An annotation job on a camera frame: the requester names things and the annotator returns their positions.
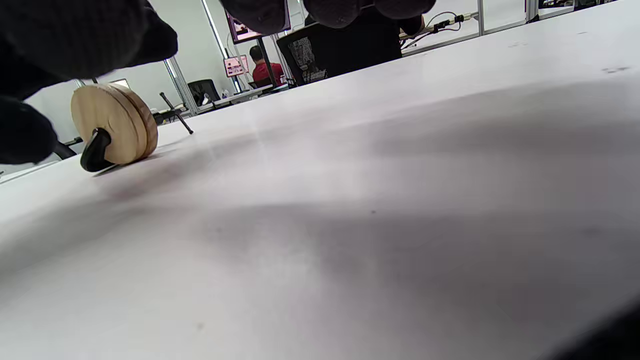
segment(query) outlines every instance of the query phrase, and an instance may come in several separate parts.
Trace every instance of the white table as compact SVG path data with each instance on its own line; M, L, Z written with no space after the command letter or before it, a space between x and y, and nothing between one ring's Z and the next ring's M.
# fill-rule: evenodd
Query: white table
M268 90L270 88L273 88L273 85L263 86L263 87L260 87L260 88L257 88L257 89L249 90L247 92L242 92L242 93L237 94L237 95L226 97L224 99L220 99L218 101L214 101L213 105L220 106L220 105L224 105L224 104L226 104L228 102L240 101L240 100L243 100L243 99L247 99L247 98L249 98L251 96L259 95L261 92L263 92L265 90Z
M0 357L551 351L640 291L639 10L169 124L103 176L71 159L0 185Z

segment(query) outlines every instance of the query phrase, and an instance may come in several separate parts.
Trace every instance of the black mesh chair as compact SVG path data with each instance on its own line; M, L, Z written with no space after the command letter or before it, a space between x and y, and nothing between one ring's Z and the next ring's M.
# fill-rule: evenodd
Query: black mesh chair
M328 77L326 67L321 64L321 59L316 58L318 49L314 49L312 46L312 40L314 43L322 42L322 32L325 29L324 26L317 24L305 26L276 41L291 70L296 86L306 85Z
M205 104L205 98L209 98L209 102L213 103L215 101L220 100L220 95L218 95L218 91L216 91L216 86L213 85L213 80L205 79L192 81L189 84L189 90L191 91L191 95L193 96L193 100L196 102L196 105L202 106Z

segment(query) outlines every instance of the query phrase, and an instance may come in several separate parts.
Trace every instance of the black handle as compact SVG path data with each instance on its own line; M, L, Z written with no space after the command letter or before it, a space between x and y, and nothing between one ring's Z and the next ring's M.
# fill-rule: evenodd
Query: black handle
M80 157L82 168L89 172L96 172L113 165L104 159L104 152L109 144L111 144L111 136L105 129L101 127L93 129L91 139Z

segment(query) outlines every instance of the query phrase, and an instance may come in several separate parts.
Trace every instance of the person in red shirt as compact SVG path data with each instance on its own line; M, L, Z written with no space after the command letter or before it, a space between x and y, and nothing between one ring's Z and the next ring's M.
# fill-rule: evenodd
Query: person in red shirt
M269 70L267 69L267 64L264 62L264 58L262 56L262 51L259 46L254 46L249 50L249 55L251 55L251 59L255 63L255 69L253 70L253 81L256 83L260 83L261 80L269 79ZM276 86L282 85L282 75L284 72L282 71L282 65L279 63L271 63L271 71L273 71L273 77L276 80Z

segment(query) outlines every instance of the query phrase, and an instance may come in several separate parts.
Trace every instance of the black chair back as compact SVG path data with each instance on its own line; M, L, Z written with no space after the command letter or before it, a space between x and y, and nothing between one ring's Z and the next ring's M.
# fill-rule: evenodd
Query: black chair back
M314 43L320 42L317 39L322 37L325 29L328 28L319 24L305 26L276 41L297 86L328 78L326 67L316 58L320 49L312 46L313 40Z
M205 94L209 96L211 102L220 100L220 95L218 95L216 86L213 85L213 80L211 79L192 81L188 85L193 100L198 106L204 105Z

